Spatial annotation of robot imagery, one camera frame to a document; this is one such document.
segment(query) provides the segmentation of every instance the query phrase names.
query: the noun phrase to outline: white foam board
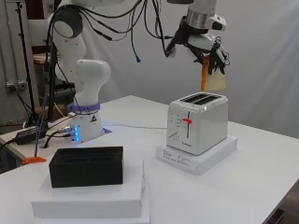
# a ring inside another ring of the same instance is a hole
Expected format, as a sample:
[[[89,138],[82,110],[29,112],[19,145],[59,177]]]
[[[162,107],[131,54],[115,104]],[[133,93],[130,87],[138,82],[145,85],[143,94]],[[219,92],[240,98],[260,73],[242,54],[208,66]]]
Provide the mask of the white foam board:
[[[144,187],[141,217],[133,218],[43,218],[43,224],[150,224],[149,186]]]
[[[203,175],[236,150],[237,138],[228,136],[199,156],[194,156],[170,146],[157,146],[156,157],[159,161],[171,164],[193,175]]]
[[[143,161],[125,163],[122,185],[53,189],[48,176],[32,200],[35,217],[141,217]]]

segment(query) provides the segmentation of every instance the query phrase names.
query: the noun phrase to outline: black box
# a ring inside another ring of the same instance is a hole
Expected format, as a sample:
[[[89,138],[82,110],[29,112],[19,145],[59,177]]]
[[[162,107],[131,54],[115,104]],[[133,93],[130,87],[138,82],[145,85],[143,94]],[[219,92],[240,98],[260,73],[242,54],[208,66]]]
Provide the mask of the black box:
[[[49,164],[52,187],[120,185],[122,154],[122,147],[58,149]]]

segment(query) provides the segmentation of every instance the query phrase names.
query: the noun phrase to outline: sticker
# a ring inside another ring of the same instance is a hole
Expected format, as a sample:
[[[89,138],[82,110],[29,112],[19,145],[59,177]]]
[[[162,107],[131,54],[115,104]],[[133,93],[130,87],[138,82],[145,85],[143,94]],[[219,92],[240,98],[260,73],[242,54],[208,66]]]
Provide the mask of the sticker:
[[[97,121],[97,119],[96,119],[95,115],[93,115],[93,118],[92,118],[92,120],[91,120],[91,123],[92,123],[92,122],[96,122],[96,121]]]

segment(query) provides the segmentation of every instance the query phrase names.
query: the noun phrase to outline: white toaster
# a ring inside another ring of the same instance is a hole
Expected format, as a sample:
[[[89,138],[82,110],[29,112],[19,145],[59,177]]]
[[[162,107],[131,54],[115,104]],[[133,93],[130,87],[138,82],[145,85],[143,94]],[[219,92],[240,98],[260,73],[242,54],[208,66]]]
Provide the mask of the white toaster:
[[[227,124],[227,98],[198,92],[170,104],[167,144],[200,155],[227,137]]]

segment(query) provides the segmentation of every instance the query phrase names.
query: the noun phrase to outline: table surface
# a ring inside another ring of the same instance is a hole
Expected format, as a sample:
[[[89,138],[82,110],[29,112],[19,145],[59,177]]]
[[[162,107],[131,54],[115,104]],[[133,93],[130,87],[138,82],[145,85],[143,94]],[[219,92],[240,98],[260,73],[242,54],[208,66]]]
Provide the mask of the table surface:
[[[144,160],[151,224],[263,223],[299,176],[298,139],[229,122],[228,133],[239,138],[238,151],[195,176],[155,158],[155,147],[165,144],[166,130],[161,128],[166,127],[167,105],[128,96],[103,104],[101,113],[112,133],[80,146],[124,146],[124,163]],[[39,155],[52,155],[68,144],[53,139]],[[33,154],[33,145],[12,144],[9,149],[21,157]],[[0,175],[1,223],[41,223],[33,218],[30,201],[48,174],[48,164],[39,163]]]

